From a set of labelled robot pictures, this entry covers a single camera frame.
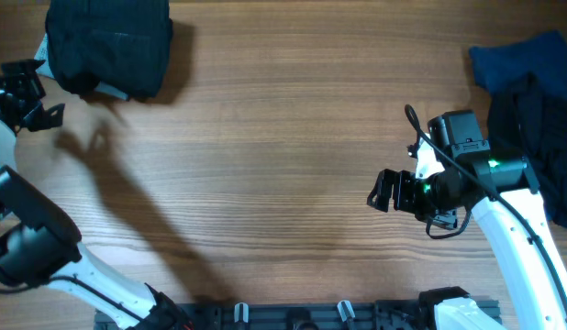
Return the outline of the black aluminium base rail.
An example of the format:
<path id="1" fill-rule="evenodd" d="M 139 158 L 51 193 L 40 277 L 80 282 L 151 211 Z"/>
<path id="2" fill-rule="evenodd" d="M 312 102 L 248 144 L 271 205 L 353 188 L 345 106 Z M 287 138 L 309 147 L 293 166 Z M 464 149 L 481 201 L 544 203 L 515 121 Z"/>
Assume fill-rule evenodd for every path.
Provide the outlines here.
<path id="1" fill-rule="evenodd" d="M 252 305 L 247 322 L 235 321 L 232 307 L 183 303 L 181 308 L 193 319 L 195 329 L 291 329 L 292 318 L 303 316 L 320 329 L 347 329 L 335 303 L 297 305 Z M 415 329 L 416 300 L 376 301 L 352 305 L 357 329 Z"/>

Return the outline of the black garment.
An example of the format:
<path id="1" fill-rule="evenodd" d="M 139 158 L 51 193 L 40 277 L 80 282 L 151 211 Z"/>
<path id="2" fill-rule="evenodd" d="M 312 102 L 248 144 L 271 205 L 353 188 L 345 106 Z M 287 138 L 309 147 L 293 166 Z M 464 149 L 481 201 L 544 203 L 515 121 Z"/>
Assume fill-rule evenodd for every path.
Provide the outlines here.
<path id="1" fill-rule="evenodd" d="M 549 220 L 567 227 L 567 101 L 529 73 L 492 96 L 487 126 L 493 147 L 528 157 Z"/>

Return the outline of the black shorts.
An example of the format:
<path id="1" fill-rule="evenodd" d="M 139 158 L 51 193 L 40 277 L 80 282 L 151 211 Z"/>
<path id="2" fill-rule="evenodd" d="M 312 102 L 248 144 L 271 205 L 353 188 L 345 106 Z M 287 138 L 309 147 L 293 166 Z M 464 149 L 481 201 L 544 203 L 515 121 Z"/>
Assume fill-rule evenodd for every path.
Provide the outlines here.
<path id="1" fill-rule="evenodd" d="M 161 89 L 173 28 L 168 0 L 56 0 L 45 32 L 59 86 L 88 94 L 106 83 L 137 98 Z"/>

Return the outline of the dark blue garment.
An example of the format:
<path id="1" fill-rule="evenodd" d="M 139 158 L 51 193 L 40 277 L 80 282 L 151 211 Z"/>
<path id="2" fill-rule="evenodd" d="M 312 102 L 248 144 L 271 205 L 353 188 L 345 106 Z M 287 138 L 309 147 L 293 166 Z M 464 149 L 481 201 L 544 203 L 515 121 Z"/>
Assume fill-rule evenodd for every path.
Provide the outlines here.
<path id="1" fill-rule="evenodd" d="M 475 83 L 488 93 L 531 73 L 543 90 L 567 101 L 567 42 L 557 30 L 498 47 L 469 49 Z"/>

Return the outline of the light blue jeans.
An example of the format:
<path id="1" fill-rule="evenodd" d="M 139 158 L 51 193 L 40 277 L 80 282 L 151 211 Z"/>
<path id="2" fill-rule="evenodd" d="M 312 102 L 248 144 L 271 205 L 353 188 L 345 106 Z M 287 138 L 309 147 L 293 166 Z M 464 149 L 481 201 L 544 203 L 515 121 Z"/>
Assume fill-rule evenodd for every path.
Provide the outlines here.
<path id="1" fill-rule="evenodd" d="M 44 63 L 38 69 L 36 69 L 36 73 L 38 75 L 54 79 L 54 75 L 51 72 L 50 66 L 49 66 L 48 43 L 49 43 L 48 35 L 45 34 L 43 40 L 39 44 L 39 48 L 38 48 L 36 54 L 34 56 L 35 60 L 44 61 Z M 98 93 L 113 96 L 113 97 L 116 97 L 120 100 L 124 100 L 124 101 L 129 100 L 129 96 L 128 96 L 127 93 L 124 93 L 124 92 L 118 90 L 116 87 L 109 85 L 107 83 L 104 83 L 104 82 L 100 82 L 94 88 L 94 90 Z"/>

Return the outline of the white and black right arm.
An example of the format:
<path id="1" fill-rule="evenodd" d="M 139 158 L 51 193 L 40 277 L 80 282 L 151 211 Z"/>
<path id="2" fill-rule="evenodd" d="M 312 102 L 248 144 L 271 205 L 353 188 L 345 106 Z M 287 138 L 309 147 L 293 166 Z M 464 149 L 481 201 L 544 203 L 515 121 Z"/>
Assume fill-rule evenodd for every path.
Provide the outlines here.
<path id="1" fill-rule="evenodd" d="M 528 158 L 491 147 L 471 110 L 437 116 L 426 130 L 411 105 L 405 114 L 417 133 L 407 148 L 417 167 L 380 171 L 367 204 L 412 214 L 427 232 L 445 229 L 444 238 L 474 221 L 495 254 L 519 324 L 567 329 L 567 270 Z"/>

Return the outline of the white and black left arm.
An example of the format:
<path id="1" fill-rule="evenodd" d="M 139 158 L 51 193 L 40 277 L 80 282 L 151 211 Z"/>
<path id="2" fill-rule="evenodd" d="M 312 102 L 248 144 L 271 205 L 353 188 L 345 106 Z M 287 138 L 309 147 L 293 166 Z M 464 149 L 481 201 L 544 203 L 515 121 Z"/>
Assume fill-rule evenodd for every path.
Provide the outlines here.
<path id="1" fill-rule="evenodd" d="M 40 60 L 2 64 L 0 74 L 0 294 L 40 287 L 66 292 L 107 315 L 120 329 L 191 329 L 188 314 L 164 293 L 134 281 L 95 256 L 73 220 L 17 171 L 18 132 L 62 124 L 64 106 L 44 108 Z"/>

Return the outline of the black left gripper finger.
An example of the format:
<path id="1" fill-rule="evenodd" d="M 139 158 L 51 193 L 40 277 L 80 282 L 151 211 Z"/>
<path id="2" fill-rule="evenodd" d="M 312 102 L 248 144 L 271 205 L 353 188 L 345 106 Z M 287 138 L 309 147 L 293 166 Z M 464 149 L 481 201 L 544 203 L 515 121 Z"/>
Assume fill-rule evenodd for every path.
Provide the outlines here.
<path id="1" fill-rule="evenodd" d="M 42 66 L 46 61 L 45 60 L 34 60 L 34 59 L 26 59 L 26 60 L 18 60 L 18 61 L 10 61 L 1 64 L 2 74 L 5 77 L 11 76 L 18 76 L 24 75 L 31 78 L 37 78 L 37 69 Z"/>
<path id="2" fill-rule="evenodd" d="M 23 117 L 23 127 L 30 132 L 61 127 L 64 110 L 65 104 L 56 104 L 49 109 L 45 109 L 42 103 L 38 103 Z"/>

